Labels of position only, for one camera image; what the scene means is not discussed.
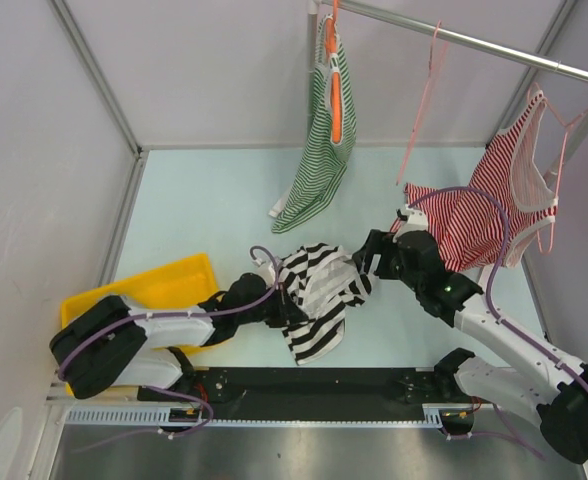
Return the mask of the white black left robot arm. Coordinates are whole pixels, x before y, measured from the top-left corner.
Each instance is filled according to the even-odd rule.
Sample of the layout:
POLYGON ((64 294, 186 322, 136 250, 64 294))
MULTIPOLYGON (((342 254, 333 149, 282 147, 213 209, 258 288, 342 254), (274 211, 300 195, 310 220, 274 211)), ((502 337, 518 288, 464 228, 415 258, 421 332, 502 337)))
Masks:
POLYGON ((195 387, 184 348, 221 344, 251 323, 276 329, 299 326, 309 319, 300 306, 284 283, 268 284, 253 273, 178 311, 135 306, 112 294, 57 333, 49 348, 59 378, 77 399, 110 387, 151 386, 181 400, 195 387))

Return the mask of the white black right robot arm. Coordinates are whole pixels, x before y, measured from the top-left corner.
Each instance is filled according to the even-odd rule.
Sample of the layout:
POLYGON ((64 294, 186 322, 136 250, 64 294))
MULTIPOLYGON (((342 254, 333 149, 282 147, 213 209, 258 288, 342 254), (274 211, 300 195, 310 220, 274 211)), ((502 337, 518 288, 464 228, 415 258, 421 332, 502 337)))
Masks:
POLYGON ((465 394, 498 404, 538 427, 566 460, 588 461, 588 363, 529 333, 499 311, 463 274, 446 269, 426 231, 400 236, 373 230, 354 254, 357 269, 380 280, 398 280, 431 316, 484 344, 508 369, 496 369, 473 354, 435 376, 447 401, 465 394))

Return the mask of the pink hanger under red top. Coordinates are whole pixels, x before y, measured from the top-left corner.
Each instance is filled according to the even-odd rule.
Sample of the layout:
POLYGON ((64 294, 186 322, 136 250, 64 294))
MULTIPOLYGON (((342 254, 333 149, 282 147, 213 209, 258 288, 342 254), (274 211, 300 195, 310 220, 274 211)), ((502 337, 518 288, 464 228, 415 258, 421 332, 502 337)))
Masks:
POLYGON ((563 136, 559 147, 559 154, 557 159, 550 165, 548 170, 543 175, 546 186, 553 192, 554 200, 556 201, 555 207, 558 207, 559 196, 560 196, 560 185, 563 176, 563 167, 565 165, 565 159, 567 156, 568 142, 570 135, 575 129, 577 129, 588 117, 588 106, 578 113, 571 120, 565 120, 559 113, 558 109, 550 102, 546 103, 548 110, 552 113, 555 121, 563 129, 563 136))

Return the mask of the green white striped tank top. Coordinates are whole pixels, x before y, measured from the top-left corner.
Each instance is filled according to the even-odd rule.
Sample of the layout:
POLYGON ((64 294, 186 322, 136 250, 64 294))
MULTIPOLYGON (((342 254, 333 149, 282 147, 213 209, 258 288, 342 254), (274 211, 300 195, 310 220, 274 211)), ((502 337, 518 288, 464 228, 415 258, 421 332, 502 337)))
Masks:
POLYGON ((335 35, 336 51, 329 54, 326 37, 332 16, 323 17, 315 44, 312 117, 296 176, 283 201, 273 206, 271 232, 288 232, 320 214, 332 202, 347 171, 357 133, 357 118, 348 62, 342 40, 335 35), (340 86, 341 137, 333 139, 334 113, 331 104, 333 76, 340 86))

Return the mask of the black white striped tank top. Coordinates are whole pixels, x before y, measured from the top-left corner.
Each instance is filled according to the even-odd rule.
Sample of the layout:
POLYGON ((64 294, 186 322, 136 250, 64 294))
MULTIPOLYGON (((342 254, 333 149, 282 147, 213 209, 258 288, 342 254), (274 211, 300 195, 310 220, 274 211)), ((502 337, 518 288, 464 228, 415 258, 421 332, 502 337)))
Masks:
POLYGON ((362 306, 373 289, 373 277, 358 270, 350 252, 325 243, 303 245, 284 257, 279 281, 307 317, 282 329, 299 366, 322 358, 340 344, 346 309, 362 306))

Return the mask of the metal clothes rail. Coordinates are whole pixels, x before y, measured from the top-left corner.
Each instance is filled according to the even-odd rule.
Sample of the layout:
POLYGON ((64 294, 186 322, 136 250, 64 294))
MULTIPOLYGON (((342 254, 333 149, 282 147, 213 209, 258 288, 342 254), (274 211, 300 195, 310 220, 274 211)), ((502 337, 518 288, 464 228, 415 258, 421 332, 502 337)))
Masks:
POLYGON ((552 60, 539 54, 526 52, 524 50, 470 36, 468 34, 437 27, 436 25, 359 1, 339 1, 338 8, 349 13, 364 16, 372 20, 430 37, 432 37, 433 34, 436 34, 438 39, 454 45, 469 48, 520 65, 550 72, 588 84, 588 70, 564 64, 559 60, 552 60))

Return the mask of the red white striped tank top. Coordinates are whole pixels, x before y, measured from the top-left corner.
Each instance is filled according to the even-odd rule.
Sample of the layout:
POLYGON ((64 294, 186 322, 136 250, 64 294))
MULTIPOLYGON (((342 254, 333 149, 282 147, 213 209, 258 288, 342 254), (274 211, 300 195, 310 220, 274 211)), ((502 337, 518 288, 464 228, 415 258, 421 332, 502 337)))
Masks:
POLYGON ((404 187, 406 201, 426 214, 428 231, 449 270, 461 272, 494 264, 507 245, 510 221, 504 212, 505 190, 497 185, 506 175, 508 151, 516 140, 515 132, 504 132, 507 128, 499 130, 486 147, 467 190, 424 199, 432 188, 411 183, 404 187))

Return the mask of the orange plastic hanger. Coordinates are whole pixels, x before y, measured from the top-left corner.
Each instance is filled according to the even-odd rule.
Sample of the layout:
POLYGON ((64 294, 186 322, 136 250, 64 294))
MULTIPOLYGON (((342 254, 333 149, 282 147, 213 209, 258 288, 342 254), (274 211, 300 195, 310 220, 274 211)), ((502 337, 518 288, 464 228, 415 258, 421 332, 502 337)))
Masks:
POLYGON ((338 144, 342 139, 343 115, 342 115, 342 86, 341 73, 338 57, 338 36, 336 33, 336 20, 338 17, 340 1, 332 1, 332 12, 330 19, 326 23, 325 30, 325 51, 328 65, 330 66, 330 98, 329 105, 331 109, 331 140, 338 144))

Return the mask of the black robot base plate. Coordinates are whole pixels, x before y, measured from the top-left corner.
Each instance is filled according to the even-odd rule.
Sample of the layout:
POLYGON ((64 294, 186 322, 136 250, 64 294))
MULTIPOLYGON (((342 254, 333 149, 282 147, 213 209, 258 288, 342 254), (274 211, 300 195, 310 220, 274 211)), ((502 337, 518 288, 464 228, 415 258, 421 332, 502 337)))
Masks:
POLYGON ((352 405, 463 404, 471 398, 449 375, 414 368, 211 367, 192 373, 176 392, 200 396, 215 409, 288 406, 342 410, 352 405))

